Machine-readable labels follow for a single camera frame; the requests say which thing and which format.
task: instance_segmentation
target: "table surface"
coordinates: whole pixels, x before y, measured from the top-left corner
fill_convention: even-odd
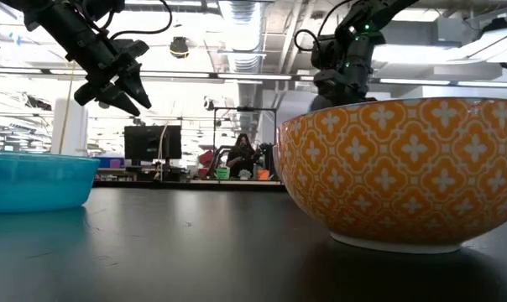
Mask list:
[[[285,193],[95,189],[75,210],[0,215],[0,302],[507,302],[507,224],[464,246],[349,247]]]

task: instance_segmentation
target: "quatrefoil pattern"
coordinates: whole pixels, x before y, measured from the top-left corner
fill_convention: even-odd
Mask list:
[[[507,100],[370,102],[278,131],[281,177],[332,232],[460,243],[507,221]]]

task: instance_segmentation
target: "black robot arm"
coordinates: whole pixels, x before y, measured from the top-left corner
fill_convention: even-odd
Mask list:
[[[365,102],[374,47],[385,44],[380,30],[418,0],[359,0],[332,35],[318,37],[311,63],[319,97],[311,110]]]
[[[68,61],[75,61],[87,72],[87,83],[75,92],[82,106],[97,101],[118,107],[138,116],[132,97],[146,108],[151,103],[140,79],[141,64],[136,58],[148,45],[131,39],[109,39],[106,27],[95,22],[107,13],[112,16],[124,9],[124,0],[0,0],[24,13],[27,30],[42,26],[66,51]]]

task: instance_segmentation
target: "blue bowl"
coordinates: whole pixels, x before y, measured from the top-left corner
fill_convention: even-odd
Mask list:
[[[98,165],[98,159],[0,152],[0,213],[81,206]]]

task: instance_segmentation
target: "computer monitor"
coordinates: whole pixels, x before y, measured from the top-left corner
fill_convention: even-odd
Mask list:
[[[165,126],[125,127],[125,159],[153,161],[159,157],[160,135]],[[162,140],[163,159],[181,159],[181,126],[168,126]]]

